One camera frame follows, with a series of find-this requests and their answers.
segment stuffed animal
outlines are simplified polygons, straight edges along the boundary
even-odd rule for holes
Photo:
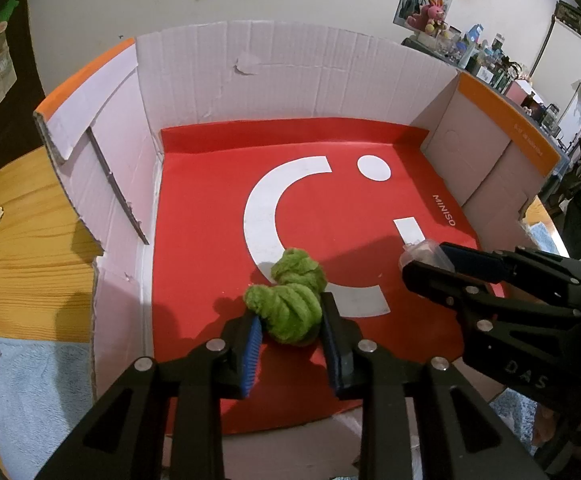
[[[419,14],[408,16],[407,23],[417,30],[432,34],[435,30],[435,25],[441,25],[444,20],[444,9],[442,8],[443,0],[428,0],[428,5],[422,7]],[[430,32],[426,30],[426,25],[432,25],[433,29],[429,27]]]

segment white circle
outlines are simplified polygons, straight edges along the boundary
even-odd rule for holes
[[[357,160],[357,169],[366,178],[383,182],[391,178],[391,167],[379,156],[364,155]]]

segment whiteboard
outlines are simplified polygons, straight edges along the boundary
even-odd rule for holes
[[[559,107],[561,118],[581,81],[581,36],[555,20],[531,80],[546,104],[555,103]]]

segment orange strip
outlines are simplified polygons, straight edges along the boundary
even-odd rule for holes
[[[526,115],[468,74],[459,75],[459,91],[511,138],[543,176],[549,175],[559,162],[559,153],[555,146],[539,133]]]
[[[46,98],[37,106],[35,110],[37,113],[48,121],[62,103],[68,99],[72,93],[77,90],[91,75],[97,72],[101,67],[108,63],[113,57],[117,56],[123,50],[126,50],[135,43],[134,38],[122,41],[122,43],[107,50],[101,56],[93,59],[89,64],[74,73],[71,77],[66,79],[61,85],[55,88]]]

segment green object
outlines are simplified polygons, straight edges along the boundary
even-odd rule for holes
[[[244,294],[246,306],[264,319],[276,341],[304,346],[319,334],[322,320],[320,293],[327,279],[319,264],[301,249],[286,249],[270,270],[275,286],[251,285]]]
[[[10,20],[15,7],[18,5],[19,2],[17,0],[8,0],[2,10],[0,10],[0,23]]]

